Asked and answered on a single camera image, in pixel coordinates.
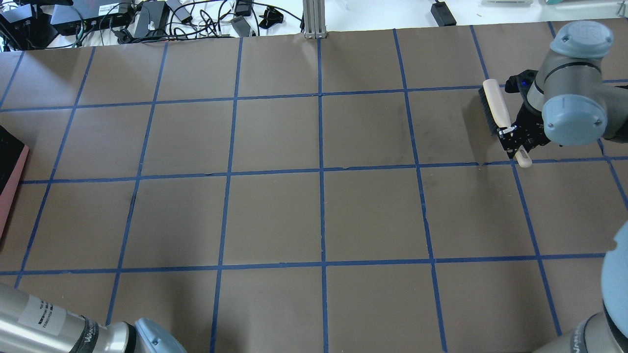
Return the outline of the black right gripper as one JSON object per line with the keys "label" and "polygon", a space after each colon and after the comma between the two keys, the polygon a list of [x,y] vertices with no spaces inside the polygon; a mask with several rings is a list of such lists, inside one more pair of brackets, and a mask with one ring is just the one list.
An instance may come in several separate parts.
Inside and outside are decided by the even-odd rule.
{"label": "black right gripper", "polygon": [[535,147],[543,147],[550,142],[544,132],[541,112],[532,107],[528,101],[528,93],[536,88],[537,70],[524,70],[518,75],[510,76],[505,82],[505,93],[520,94],[523,102],[516,119],[509,127],[498,127],[497,136],[503,150],[510,159],[516,152],[530,152]]}

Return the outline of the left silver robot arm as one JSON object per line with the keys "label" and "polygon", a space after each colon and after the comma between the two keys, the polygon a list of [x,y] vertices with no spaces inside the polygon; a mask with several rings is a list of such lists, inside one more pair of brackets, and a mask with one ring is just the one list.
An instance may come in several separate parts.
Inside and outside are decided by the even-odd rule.
{"label": "left silver robot arm", "polygon": [[185,353],[182,344],[146,318],[101,326],[95,320],[5,283],[0,287],[3,353]]}

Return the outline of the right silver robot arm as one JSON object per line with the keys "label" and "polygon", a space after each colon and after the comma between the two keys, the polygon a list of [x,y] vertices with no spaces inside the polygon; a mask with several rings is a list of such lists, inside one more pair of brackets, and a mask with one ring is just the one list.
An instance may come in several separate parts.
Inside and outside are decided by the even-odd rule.
{"label": "right silver robot arm", "polygon": [[[494,79],[481,92],[487,120],[502,149],[520,167],[532,163],[530,150],[555,143],[581,146],[599,139],[627,142],[627,90],[606,85],[601,64],[614,33],[599,22],[579,20],[559,29],[540,69],[525,70],[505,83],[523,99],[511,120]],[[627,351],[627,225],[614,235],[601,271],[602,311],[537,349],[539,353],[625,353]]]}

